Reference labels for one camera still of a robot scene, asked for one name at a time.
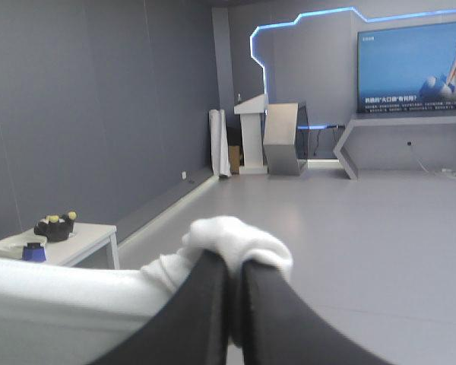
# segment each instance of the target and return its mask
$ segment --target cable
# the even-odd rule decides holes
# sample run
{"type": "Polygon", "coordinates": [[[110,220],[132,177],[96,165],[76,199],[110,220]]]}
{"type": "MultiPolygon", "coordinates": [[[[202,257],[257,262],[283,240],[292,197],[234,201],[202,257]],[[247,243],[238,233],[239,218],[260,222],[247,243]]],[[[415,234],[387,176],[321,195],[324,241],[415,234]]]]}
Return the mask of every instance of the cable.
{"type": "Polygon", "coordinates": [[[413,145],[408,144],[408,146],[409,146],[409,148],[410,148],[410,151],[412,152],[413,157],[416,159],[416,161],[417,161],[417,163],[420,165],[420,167],[421,167],[426,173],[429,173],[429,174],[430,174],[429,170],[427,170],[427,169],[424,167],[424,165],[423,165],[423,163],[421,162],[421,160],[420,160],[419,156],[417,155],[417,153],[413,150],[413,145]]]}
{"type": "Polygon", "coordinates": [[[318,130],[318,134],[317,134],[317,138],[316,138],[316,148],[314,149],[314,154],[312,154],[313,156],[315,156],[315,155],[318,153],[318,148],[319,148],[319,135],[321,134],[321,130],[322,130],[322,129],[319,129],[319,130],[318,130]]]}

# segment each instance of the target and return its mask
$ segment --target display stand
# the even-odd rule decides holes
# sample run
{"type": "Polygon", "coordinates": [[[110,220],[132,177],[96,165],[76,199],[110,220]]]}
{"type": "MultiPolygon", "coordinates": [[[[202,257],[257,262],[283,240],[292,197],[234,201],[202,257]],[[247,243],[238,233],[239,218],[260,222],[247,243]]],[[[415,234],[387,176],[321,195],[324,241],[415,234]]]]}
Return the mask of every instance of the display stand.
{"type": "Polygon", "coordinates": [[[456,170],[456,111],[356,114],[334,154],[351,179],[360,170],[420,170],[419,163],[456,170]]]}
{"type": "Polygon", "coordinates": [[[307,159],[299,159],[297,129],[309,129],[305,103],[269,104],[264,149],[271,175],[300,175],[307,159]]]}

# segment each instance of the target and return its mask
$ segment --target gray wall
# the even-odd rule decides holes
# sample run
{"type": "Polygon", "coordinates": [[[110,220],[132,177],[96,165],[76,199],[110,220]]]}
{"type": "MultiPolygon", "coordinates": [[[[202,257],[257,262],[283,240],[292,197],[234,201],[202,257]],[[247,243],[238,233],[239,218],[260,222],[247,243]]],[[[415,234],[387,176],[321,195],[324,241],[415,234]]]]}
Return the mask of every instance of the gray wall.
{"type": "Polygon", "coordinates": [[[71,208],[114,224],[179,190],[218,105],[206,5],[0,0],[0,238],[71,208]]]}
{"type": "MultiPolygon", "coordinates": [[[[347,6],[358,7],[367,17],[381,17],[456,8],[456,0],[287,0],[229,8],[234,94],[247,100],[263,92],[261,68],[251,59],[249,47],[250,34],[258,25],[347,6]]],[[[353,12],[345,12],[305,19],[290,29],[265,30],[257,37],[257,49],[268,68],[270,101],[306,101],[313,125],[346,124],[356,112],[357,33],[443,21],[456,21],[456,15],[364,24],[353,12]]],[[[312,133],[312,153],[315,136],[312,133]]],[[[322,132],[317,157],[331,157],[338,138],[339,134],[322,132]]]]}
{"type": "Polygon", "coordinates": [[[214,45],[218,72],[220,108],[226,112],[226,124],[235,125],[235,94],[231,69],[230,20],[227,8],[213,8],[214,45]]]}

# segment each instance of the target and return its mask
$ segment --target white table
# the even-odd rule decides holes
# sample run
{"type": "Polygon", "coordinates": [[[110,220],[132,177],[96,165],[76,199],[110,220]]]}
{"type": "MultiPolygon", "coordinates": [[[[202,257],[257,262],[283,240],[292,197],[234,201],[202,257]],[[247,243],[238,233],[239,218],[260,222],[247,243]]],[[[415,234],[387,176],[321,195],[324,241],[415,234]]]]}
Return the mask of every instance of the white table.
{"type": "Polygon", "coordinates": [[[46,244],[46,261],[43,264],[75,266],[103,247],[106,247],[108,267],[120,269],[116,226],[76,223],[68,240],[46,244]]]}

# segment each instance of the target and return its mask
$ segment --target television screen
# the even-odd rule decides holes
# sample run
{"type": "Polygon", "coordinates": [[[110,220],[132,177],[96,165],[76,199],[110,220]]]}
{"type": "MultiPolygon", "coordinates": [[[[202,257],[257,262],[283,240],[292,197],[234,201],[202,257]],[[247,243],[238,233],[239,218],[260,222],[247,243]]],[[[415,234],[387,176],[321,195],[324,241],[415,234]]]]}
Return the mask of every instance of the television screen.
{"type": "Polygon", "coordinates": [[[358,33],[358,112],[456,110],[456,23],[358,33]]]}

